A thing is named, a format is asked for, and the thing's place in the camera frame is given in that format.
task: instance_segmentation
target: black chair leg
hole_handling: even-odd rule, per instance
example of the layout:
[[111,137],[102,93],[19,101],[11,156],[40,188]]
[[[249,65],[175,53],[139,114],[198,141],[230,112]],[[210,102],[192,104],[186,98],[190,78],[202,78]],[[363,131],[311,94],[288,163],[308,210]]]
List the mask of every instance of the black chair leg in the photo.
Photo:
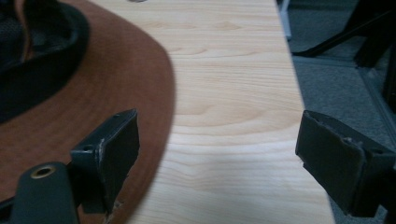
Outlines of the black chair leg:
[[386,19],[391,13],[392,13],[392,10],[386,11],[386,12],[376,16],[373,19],[370,19],[360,25],[355,26],[354,28],[352,28],[350,30],[343,31],[340,34],[327,39],[326,41],[318,44],[317,46],[313,47],[312,49],[308,49],[308,50],[300,51],[300,52],[293,52],[292,55],[303,56],[303,57],[318,56],[319,54],[323,53],[324,51],[331,49],[331,48],[347,41],[351,37],[358,35],[361,32],[364,32],[364,31],[372,28],[373,26],[379,24],[384,19]]

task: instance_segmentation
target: light wood surface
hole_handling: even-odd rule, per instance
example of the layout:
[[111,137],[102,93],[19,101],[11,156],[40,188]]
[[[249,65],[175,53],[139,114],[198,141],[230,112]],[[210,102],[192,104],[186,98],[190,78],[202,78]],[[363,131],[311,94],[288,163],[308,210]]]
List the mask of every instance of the light wood surface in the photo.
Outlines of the light wood surface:
[[273,0],[93,2],[158,40],[176,73],[168,148],[130,223],[333,223],[294,154],[303,106]]

